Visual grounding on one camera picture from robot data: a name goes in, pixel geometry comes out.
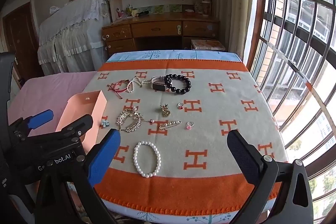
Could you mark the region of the window with metal grille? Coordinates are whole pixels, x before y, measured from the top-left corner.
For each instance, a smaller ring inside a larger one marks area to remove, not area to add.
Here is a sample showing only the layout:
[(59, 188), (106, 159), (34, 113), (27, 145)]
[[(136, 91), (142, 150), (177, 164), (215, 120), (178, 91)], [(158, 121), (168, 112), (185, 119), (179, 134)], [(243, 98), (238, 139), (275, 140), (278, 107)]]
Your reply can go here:
[(335, 0), (265, 0), (251, 73), (322, 223), (335, 212)]

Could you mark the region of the book on floor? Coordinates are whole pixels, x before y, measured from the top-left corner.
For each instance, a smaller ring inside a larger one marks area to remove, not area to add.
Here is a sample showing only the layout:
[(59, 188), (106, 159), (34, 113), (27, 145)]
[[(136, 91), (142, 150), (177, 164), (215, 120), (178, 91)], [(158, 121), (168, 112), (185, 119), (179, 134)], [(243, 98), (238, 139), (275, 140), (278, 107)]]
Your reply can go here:
[(191, 40), (191, 45), (195, 50), (221, 51), (226, 50), (225, 46), (218, 40)]

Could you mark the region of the pearl safety pin brooch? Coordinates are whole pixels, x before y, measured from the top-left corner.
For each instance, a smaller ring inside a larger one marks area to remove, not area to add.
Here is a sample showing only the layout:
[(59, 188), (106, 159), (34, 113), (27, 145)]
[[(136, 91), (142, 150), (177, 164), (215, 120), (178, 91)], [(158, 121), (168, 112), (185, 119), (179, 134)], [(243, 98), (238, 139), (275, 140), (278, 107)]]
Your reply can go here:
[(177, 125), (180, 125), (182, 122), (181, 121), (155, 121), (151, 119), (149, 121), (150, 124), (156, 124), (158, 130), (166, 130), (171, 127), (175, 127)]

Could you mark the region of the orange H-pattern blanket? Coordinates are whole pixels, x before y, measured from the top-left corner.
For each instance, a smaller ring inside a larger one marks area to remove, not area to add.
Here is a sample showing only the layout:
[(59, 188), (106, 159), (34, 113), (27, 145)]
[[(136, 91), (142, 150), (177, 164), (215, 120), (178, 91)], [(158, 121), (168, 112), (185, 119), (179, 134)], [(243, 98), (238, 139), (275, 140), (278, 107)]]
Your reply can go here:
[[(168, 91), (151, 79), (164, 76)], [(227, 147), (238, 130), (262, 155), (287, 161), (277, 123), (254, 79), (241, 62), (141, 60), (106, 63), (85, 87), (100, 90), (112, 127), (125, 109), (138, 107), (144, 121), (121, 144), (102, 182), (100, 197), (125, 214), (217, 215), (239, 210), (248, 184)], [(163, 117), (161, 105), (171, 115)], [(181, 121), (158, 130), (149, 121)]]

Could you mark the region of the light blue patterned sheet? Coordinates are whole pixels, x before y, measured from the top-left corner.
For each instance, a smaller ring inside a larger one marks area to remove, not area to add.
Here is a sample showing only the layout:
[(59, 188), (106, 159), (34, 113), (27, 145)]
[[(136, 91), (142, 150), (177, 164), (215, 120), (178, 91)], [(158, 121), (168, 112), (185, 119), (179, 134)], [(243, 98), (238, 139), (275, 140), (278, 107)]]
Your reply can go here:
[(107, 63), (140, 60), (215, 60), (241, 62), (236, 53), (201, 50), (134, 51), (113, 54)]

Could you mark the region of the gold rhinestone hair comb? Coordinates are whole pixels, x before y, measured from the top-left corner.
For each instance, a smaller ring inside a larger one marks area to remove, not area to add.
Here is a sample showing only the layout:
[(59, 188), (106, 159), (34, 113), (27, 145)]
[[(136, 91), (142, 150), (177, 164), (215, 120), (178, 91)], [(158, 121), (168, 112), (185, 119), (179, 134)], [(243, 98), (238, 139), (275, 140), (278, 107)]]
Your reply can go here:
[(118, 115), (116, 124), (119, 131), (131, 133), (135, 132), (144, 121), (142, 114), (138, 111), (138, 107), (125, 109)]

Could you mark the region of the gold pendant brooch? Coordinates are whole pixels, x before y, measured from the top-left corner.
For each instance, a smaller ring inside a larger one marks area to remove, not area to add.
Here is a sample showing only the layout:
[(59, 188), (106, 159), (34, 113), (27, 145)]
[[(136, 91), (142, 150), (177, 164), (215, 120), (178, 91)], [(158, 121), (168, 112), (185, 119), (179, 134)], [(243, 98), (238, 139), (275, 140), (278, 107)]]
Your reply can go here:
[(169, 117), (171, 115), (171, 111), (169, 110), (168, 104), (161, 105), (160, 107), (163, 117)]

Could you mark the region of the pink bed sheet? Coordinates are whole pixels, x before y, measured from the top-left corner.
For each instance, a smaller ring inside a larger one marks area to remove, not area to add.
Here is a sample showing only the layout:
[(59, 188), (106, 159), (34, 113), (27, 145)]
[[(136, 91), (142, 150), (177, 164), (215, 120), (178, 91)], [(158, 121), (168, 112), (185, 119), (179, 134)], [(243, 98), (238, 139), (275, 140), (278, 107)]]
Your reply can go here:
[(95, 71), (58, 73), (28, 80), (9, 104), (9, 124), (50, 109), (54, 114), (53, 120), (32, 130), (30, 135), (55, 132), (67, 101), (81, 93), (95, 74)]

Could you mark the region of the pink band smartwatch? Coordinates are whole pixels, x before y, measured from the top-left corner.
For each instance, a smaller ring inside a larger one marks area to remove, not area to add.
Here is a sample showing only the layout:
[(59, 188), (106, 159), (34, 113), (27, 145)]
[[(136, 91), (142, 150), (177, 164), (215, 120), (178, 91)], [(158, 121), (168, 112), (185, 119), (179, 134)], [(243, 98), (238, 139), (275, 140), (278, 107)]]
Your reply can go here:
[(151, 87), (155, 91), (167, 92), (169, 89), (164, 76), (155, 76), (151, 79)]

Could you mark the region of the blue flower hair clip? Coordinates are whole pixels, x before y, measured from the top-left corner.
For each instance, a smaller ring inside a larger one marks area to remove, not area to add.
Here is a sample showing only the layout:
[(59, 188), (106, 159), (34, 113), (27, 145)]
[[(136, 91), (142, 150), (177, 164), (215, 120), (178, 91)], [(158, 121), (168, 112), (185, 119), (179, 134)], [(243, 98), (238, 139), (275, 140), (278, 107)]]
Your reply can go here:
[(101, 126), (102, 128), (107, 128), (107, 127), (110, 126), (110, 124), (109, 124), (109, 122), (108, 122), (107, 120), (102, 119), (102, 120), (101, 120), (101, 123), (100, 123), (100, 126)]

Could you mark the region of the wooden desk with drawers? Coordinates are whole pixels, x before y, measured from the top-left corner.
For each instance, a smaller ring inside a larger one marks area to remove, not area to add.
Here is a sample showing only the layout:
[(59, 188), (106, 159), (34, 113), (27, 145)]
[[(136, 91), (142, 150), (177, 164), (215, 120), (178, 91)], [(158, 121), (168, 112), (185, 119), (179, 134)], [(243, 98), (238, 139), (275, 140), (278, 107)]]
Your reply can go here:
[(196, 39), (217, 40), (220, 20), (201, 14), (165, 12), (120, 20), (103, 27), (109, 55), (145, 50), (190, 50)]

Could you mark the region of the brown wooden door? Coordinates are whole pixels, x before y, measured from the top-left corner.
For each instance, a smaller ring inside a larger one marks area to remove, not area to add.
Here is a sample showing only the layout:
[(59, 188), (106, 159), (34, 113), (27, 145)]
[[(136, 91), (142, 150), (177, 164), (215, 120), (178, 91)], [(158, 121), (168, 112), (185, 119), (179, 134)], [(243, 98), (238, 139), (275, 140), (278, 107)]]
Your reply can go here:
[(15, 53), (15, 69), (18, 82), (24, 85), (29, 79), (42, 77), (44, 73), (38, 61), (38, 40), (31, 4), (28, 2), (3, 18), (6, 44)]

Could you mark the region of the white lace covered furniture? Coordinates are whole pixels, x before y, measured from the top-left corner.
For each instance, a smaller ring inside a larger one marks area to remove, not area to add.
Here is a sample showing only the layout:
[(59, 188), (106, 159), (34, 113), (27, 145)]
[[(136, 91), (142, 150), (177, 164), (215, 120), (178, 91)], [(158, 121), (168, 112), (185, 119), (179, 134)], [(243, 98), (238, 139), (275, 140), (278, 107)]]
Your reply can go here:
[(107, 0), (74, 0), (52, 14), (39, 27), (43, 73), (98, 70), (107, 61), (102, 28), (108, 25)]

